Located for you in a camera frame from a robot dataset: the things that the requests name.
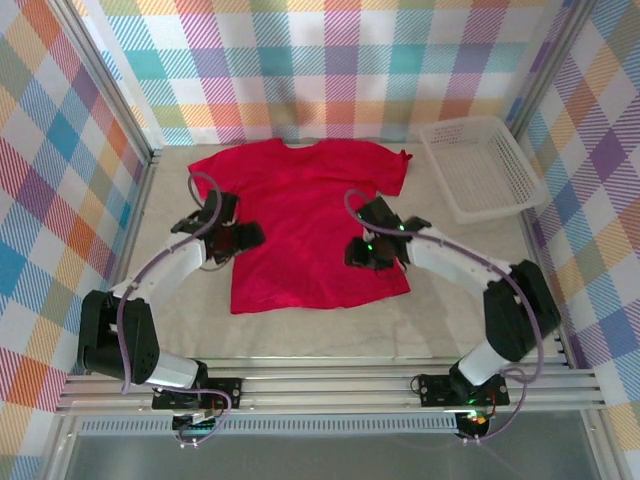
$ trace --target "black mounting plate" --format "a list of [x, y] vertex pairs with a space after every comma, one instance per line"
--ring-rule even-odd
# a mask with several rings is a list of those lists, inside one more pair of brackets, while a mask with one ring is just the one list
[[423, 407], [491, 407], [495, 396], [496, 406], [509, 405], [509, 392], [501, 375], [491, 377], [468, 401], [463, 402], [451, 388], [449, 375], [418, 375], [411, 388], [420, 395]]
[[[240, 408], [241, 378], [208, 378], [200, 388], [222, 390], [231, 397], [231, 408]], [[224, 398], [209, 393], [198, 395], [162, 390], [155, 392], [151, 402], [152, 410], [202, 410], [212, 406], [215, 410], [227, 408]]]

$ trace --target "work surface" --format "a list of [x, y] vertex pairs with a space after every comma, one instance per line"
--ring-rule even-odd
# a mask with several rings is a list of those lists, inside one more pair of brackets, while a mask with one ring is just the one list
[[[414, 155], [399, 197], [388, 203], [401, 218], [431, 221], [463, 244], [497, 258], [528, 256], [516, 217], [457, 225], [420, 144], [386, 145]], [[162, 152], [135, 244], [131, 268], [150, 259], [170, 228], [195, 206], [187, 165], [225, 147], [167, 147]], [[463, 288], [434, 273], [407, 271], [411, 292], [352, 309], [290, 308], [247, 315], [229, 313], [232, 265], [194, 272], [155, 318], [161, 348], [191, 357], [419, 356], [455, 357], [483, 337], [482, 306]], [[545, 343], [555, 356], [553, 341]]]

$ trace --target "white plastic basket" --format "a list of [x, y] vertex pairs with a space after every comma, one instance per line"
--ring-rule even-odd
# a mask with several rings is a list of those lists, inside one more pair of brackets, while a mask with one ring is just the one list
[[544, 201], [544, 184], [499, 118], [445, 120], [420, 136], [458, 223], [513, 215]]

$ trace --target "red t-shirt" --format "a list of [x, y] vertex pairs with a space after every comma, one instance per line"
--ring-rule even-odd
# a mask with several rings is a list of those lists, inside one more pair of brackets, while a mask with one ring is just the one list
[[[373, 198], [398, 195], [411, 155], [359, 140], [322, 140], [289, 148], [280, 139], [251, 143], [189, 166], [237, 195], [239, 222], [256, 221], [266, 242], [235, 258], [231, 313], [285, 307], [355, 307], [400, 295], [409, 284], [396, 266], [381, 274], [347, 267], [344, 253], [363, 228], [344, 207], [350, 188]], [[196, 178], [202, 198], [211, 185]], [[352, 198], [354, 208], [364, 201]]]

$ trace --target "t-shirt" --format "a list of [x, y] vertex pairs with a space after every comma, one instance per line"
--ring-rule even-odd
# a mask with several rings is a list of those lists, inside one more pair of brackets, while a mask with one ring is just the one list
[[[223, 150], [189, 166], [239, 197], [237, 221], [256, 221], [266, 241], [233, 264], [231, 313], [285, 307], [355, 307], [409, 291], [401, 269], [348, 267], [345, 249], [363, 228], [344, 206], [357, 188], [398, 195], [411, 155], [359, 140], [290, 148], [280, 139]], [[195, 179], [205, 198], [211, 185]], [[352, 197], [359, 208], [364, 200]]]

